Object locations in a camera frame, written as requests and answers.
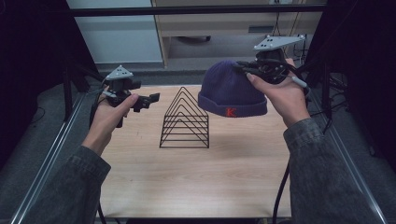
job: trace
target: person's left hand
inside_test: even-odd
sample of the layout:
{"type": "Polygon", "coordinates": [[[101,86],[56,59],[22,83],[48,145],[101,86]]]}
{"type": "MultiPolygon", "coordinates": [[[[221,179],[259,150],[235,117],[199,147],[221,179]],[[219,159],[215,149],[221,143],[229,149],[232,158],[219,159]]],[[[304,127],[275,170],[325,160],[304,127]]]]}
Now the person's left hand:
{"type": "Polygon", "coordinates": [[[84,147],[94,151],[99,156],[105,150],[111,139],[111,134],[122,117],[128,115],[131,107],[136,103],[138,95],[133,93],[117,107],[111,106],[107,100],[99,101],[90,131],[82,142],[84,147]]]}

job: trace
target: wire triangle rack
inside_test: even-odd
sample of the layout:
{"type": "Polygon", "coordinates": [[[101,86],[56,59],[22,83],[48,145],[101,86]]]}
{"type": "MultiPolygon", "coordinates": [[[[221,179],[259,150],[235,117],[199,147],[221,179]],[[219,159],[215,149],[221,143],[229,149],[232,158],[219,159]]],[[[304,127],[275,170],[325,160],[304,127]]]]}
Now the wire triangle rack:
{"type": "Polygon", "coordinates": [[[181,87],[163,117],[160,147],[209,148],[209,116],[181,87]]]}

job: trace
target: purple beanie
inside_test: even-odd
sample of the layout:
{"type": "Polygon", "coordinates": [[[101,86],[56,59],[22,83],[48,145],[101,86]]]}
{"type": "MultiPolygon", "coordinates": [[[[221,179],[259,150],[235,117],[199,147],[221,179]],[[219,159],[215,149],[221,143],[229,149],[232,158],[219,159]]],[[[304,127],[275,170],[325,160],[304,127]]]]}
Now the purple beanie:
{"type": "Polygon", "coordinates": [[[198,93],[198,106],[228,118],[265,115],[264,94],[251,85],[244,73],[234,71],[233,64],[236,62],[221,61],[206,71],[198,93]]]}

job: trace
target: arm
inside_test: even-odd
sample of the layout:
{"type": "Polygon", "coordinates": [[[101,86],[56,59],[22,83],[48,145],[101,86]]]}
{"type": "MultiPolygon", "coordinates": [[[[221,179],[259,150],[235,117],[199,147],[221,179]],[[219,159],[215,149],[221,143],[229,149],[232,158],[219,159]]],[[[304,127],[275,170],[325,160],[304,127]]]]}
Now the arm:
{"type": "Polygon", "coordinates": [[[380,223],[347,165],[310,118],[303,90],[291,78],[278,85],[251,74],[247,78],[270,99],[288,127],[284,137],[290,151],[293,222],[380,223]]]}
{"type": "Polygon", "coordinates": [[[101,101],[82,146],[47,181],[23,223],[93,223],[100,188],[110,170],[100,155],[137,98],[132,94],[117,107],[101,101]]]}
{"type": "Polygon", "coordinates": [[[298,121],[284,137],[294,223],[381,223],[313,119],[298,121]]]}

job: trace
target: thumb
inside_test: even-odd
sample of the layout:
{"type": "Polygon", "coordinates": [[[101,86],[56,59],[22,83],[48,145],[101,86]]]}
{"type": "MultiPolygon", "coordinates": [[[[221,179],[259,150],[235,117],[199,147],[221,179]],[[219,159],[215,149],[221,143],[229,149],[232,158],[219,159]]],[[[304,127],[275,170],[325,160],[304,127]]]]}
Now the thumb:
{"type": "Polygon", "coordinates": [[[136,103],[139,96],[135,93],[128,96],[120,105],[117,106],[117,113],[120,113],[122,117],[124,114],[128,113],[129,109],[136,103]]]}
{"type": "Polygon", "coordinates": [[[247,73],[247,79],[254,86],[254,88],[256,88],[256,90],[261,91],[264,94],[266,94],[267,89],[271,87],[271,84],[250,73],[247,73]]]}

